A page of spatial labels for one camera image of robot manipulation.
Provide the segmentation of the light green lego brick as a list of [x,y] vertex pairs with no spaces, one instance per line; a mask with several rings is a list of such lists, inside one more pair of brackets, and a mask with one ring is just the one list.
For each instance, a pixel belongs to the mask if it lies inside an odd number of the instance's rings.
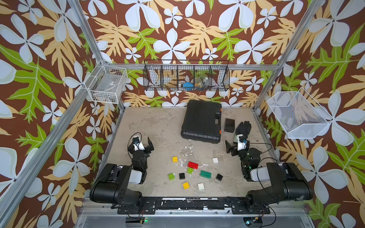
[[188,167],[188,169],[187,169],[188,174],[193,174],[193,171],[194,171],[193,168]]
[[169,179],[170,181],[174,180],[174,179],[175,179],[175,174],[174,174],[174,173],[170,173],[170,174],[168,174],[168,179]]

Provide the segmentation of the dark green lego brick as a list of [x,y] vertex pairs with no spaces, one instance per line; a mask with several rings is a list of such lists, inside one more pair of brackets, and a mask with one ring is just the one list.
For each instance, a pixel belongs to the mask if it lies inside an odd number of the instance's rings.
[[206,179],[211,179],[212,177],[212,173],[211,172],[207,172],[207,171],[201,171],[200,172],[200,176]]

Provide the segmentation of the red lego brick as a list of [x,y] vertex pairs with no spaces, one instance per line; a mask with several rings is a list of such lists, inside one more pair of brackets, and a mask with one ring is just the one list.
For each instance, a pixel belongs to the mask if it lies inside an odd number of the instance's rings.
[[199,168],[199,164],[190,161],[190,162],[188,162],[188,168],[197,170]]

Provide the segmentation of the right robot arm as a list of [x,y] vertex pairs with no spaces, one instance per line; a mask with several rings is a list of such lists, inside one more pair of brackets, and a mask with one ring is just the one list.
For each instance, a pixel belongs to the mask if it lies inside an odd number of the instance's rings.
[[244,135],[237,135],[236,140],[234,144],[225,141],[226,153],[239,158],[244,179],[258,182],[261,189],[248,191],[244,200],[233,200],[233,206],[242,206],[250,214],[269,213],[268,205],[273,203],[313,199],[313,189],[294,163],[279,163],[270,157],[272,162],[261,166],[262,152],[250,148]]

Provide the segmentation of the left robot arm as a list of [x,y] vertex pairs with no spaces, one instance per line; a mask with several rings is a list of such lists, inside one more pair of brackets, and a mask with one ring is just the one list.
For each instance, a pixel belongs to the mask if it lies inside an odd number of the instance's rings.
[[128,184],[143,184],[147,176],[147,158],[154,150],[152,141],[143,146],[141,138],[136,136],[127,147],[132,156],[130,166],[108,163],[104,166],[89,194],[91,201],[111,203],[113,205],[140,206],[142,194],[128,189]]

